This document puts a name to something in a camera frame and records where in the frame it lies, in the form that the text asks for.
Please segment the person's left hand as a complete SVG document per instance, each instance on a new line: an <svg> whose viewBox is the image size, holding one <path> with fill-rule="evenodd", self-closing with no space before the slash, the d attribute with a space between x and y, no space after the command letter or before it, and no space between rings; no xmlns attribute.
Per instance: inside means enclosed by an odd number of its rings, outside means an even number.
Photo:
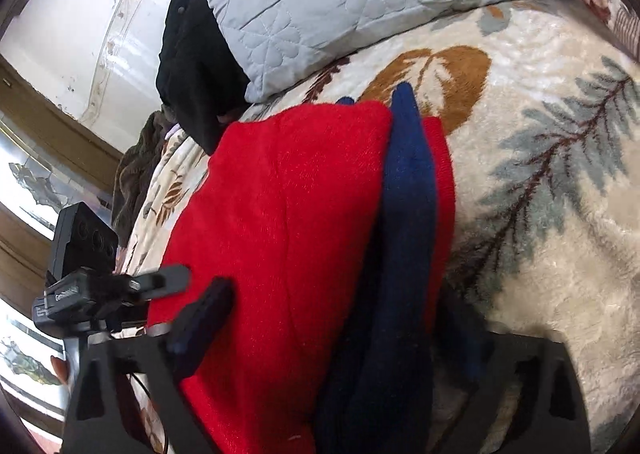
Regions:
<svg viewBox="0 0 640 454"><path fill-rule="evenodd" d="M58 378L64 386L67 386L68 380L70 379L70 369L68 368L67 362L63 359L57 358L56 356L51 356L50 362L56 378Z"/></svg>

